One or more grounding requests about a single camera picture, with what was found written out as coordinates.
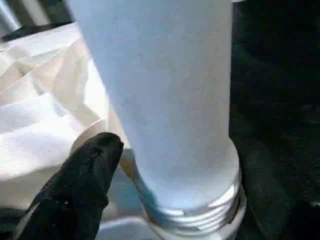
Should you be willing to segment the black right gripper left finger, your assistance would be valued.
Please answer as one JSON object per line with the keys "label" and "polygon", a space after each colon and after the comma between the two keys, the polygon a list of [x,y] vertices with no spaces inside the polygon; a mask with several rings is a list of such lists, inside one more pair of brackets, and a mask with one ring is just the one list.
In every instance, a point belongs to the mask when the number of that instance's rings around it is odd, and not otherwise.
{"label": "black right gripper left finger", "polygon": [[15,239],[95,239],[123,149],[120,137],[110,132],[84,142],[35,196]]}

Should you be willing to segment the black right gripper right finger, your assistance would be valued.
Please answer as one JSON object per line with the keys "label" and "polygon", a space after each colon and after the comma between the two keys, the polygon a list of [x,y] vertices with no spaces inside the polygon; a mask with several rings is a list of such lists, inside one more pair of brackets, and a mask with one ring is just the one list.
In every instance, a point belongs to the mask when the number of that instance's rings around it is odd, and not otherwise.
{"label": "black right gripper right finger", "polygon": [[320,239],[320,200],[292,200],[281,230],[281,240]]}

